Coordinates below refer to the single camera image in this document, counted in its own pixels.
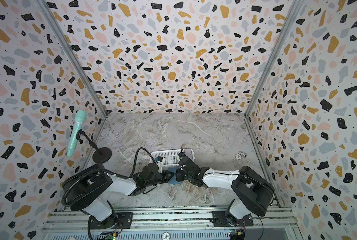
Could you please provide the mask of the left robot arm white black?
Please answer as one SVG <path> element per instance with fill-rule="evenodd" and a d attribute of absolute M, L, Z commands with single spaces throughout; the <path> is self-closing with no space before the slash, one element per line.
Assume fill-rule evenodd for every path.
<path fill-rule="evenodd" d="M 83 212 L 99 222 L 105 222 L 117 215 L 112 205 L 104 201 L 101 195 L 107 192 L 130 197 L 147 194 L 148 188 L 153 190 L 160 184 L 167 184 L 173 177 L 174 173 L 159 171 L 158 165 L 154 163 L 131 177 L 116 174 L 102 164 L 95 164 L 63 183 L 61 203 L 74 212 Z"/>

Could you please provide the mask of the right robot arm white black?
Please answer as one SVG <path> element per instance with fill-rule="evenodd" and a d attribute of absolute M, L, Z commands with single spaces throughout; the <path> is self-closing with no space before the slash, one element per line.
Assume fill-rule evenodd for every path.
<path fill-rule="evenodd" d="M 227 189 L 238 197 L 226 211 L 212 213 L 211 222 L 216 227 L 240 226 L 244 218 L 252 214 L 264 217 L 274 201 L 273 186 L 248 166 L 239 171 L 219 171 L 200 168 L 184 153 L 178 156 L 179 169 L 175 174 L 178 182 L 189 181 L 196 187 Z"/>

